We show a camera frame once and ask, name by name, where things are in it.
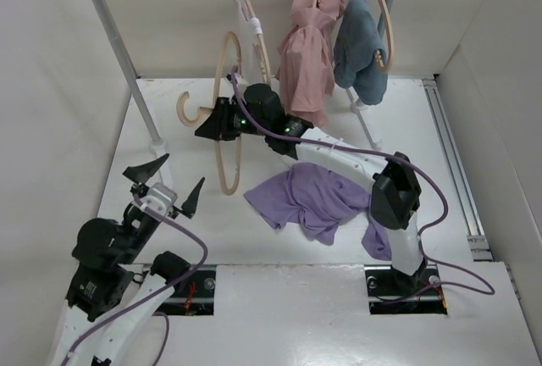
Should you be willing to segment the purple t shirt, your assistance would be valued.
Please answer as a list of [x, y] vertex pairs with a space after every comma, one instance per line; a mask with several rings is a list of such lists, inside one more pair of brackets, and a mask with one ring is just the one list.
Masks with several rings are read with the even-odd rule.
[[247, 202], [274, 230], [288, 223], [301, 226], [305, 237], [326, 246], [344, 223], [365, 214], [362, 246], [371, 258], [390, 261], [384, 227], [370, 214], [371, 195], [352, 180], [320, 165], [298, 163], [244, 193]]

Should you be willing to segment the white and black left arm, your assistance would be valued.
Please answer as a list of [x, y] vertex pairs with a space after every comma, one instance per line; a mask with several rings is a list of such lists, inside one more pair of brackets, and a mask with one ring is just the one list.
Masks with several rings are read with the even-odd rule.
[[183, 293], [193, 267], [166, 251], [156, 256], [138, 292], [125, 308], [119, 306], [134, 279], [129, 269], [162, 223], [196, 212], [201, 188], [196, 186], [181, 207], [165, 184], [147, 182], [167, 162], [168, 155], [123, 175], [131, 181], [132, 201], [122, 219], [94, 218], [77, 235], [73, 258], [78, 267], [65, 296], [66, 310], [52, 365], [118, 365], [142, 326], [172, 295]]

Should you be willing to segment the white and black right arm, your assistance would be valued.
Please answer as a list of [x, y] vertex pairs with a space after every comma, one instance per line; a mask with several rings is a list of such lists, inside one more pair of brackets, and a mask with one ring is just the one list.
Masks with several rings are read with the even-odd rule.
[[197, 137], [213, 141], [218, 177], [224, 194], [235, 193], [228, 185], [222, 143], [235, 143], [235, 166], [241, 166], [241, 137], [263, 136], [268, 147], [299, 164], [315, 164], [360, 186], [368, 196], [368, 218], [384, 231], [390, 246], [391, 282], [395, 295], [410, 296], [420, 288], [428, 259], [418, 231], [421, 174], [400, 152], [385, 155], [385, 166], [371, 160], [373, 151], [354, 149], [327, 136], [310, 122], [287, 114], [278, 95], [266, 84], [248, 86], [231, 98], [222, 97], [216, 87], [212, 107], [200, 107], [189, 119], [182, 93], [176, 104], [183, 125], [193, 127]]

